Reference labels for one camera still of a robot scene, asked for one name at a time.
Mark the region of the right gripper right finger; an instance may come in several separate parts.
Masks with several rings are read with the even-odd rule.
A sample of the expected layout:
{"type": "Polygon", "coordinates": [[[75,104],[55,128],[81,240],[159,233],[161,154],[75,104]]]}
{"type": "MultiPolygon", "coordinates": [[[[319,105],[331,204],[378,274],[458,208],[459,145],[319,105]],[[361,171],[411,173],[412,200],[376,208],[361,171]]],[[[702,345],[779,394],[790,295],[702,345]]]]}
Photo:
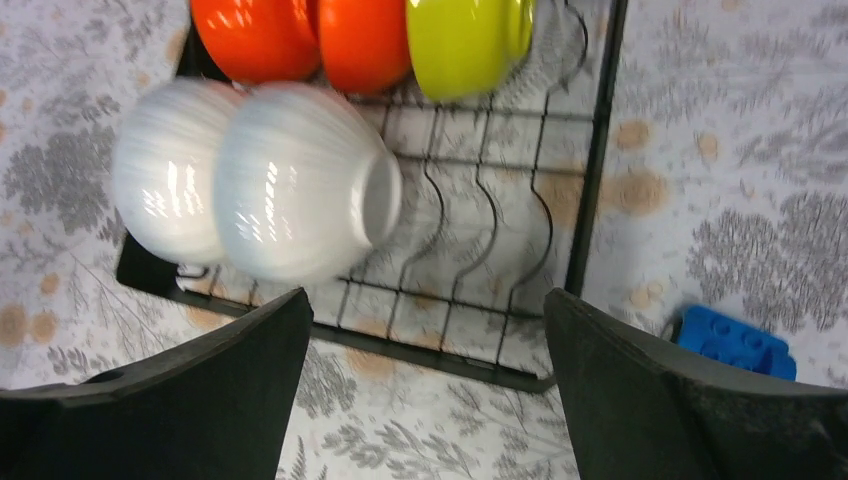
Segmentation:
{"type": "Polygon", "coordinates": [[[546,336],[583,479],[843,479],[847,393],[735,368],[561,289],[546,336]]]}

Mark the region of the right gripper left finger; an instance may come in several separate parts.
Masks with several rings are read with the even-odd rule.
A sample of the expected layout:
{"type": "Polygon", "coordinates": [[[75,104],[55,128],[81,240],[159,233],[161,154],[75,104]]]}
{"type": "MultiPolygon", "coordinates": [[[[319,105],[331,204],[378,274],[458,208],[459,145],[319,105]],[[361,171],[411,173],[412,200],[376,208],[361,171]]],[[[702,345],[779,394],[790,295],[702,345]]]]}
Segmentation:
{"type": "Polygon", "coordinates": [[[5,479],[272,479],[314,318],[290,291],[76,384],[1,394],[5,479]]]}

